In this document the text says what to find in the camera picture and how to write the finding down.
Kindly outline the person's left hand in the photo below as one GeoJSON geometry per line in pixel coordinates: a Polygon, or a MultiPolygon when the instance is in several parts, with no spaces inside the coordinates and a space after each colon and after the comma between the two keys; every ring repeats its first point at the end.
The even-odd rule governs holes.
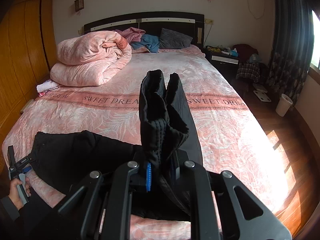
{"type": "MultiPolygon", "coordinates": [[[[17,186],[22,185],[22,184],[23,184],[22,181],[17,178],[13,179],[10,182],[10,192],[9,192],[8,196],[18,210],[20,210],[23,207],[23,203],[22,203],[20,196],[18,194],[17,186]]],[[[31,196],[30,188],[31,188],[31,185],[29,183],[29,178],[26,177],[25,178],[25,190],[26,190],[28,197],[31,196]]]]}

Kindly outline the grey left sleeve forearm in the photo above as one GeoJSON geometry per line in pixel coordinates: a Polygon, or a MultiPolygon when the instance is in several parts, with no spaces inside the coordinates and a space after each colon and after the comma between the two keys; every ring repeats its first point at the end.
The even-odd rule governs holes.
{"type": "Polygon", "coordinates": [[[12,223],[20,216],[17,207],[8,196],[1,199],[1,221],[12,223]]]}

